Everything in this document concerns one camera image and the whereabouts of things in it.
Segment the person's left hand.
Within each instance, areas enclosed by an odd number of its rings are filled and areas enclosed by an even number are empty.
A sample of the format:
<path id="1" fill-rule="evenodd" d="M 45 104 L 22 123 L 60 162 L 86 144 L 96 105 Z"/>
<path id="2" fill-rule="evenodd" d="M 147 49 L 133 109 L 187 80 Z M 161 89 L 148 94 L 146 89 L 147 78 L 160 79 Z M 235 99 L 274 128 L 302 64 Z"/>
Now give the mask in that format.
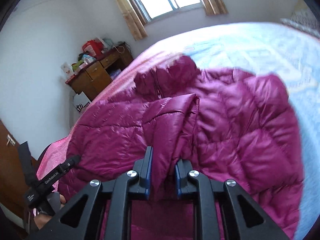
<path id="1" fill-rule="evenodd" d="M 58 192 L 53 192 L 47 197 L 48 204 L 41 208 L 40 212 L 34 217 L 34 222 L 38 229 L 42 229 L 52 217 L 66 204 L 66 199 Z"/>

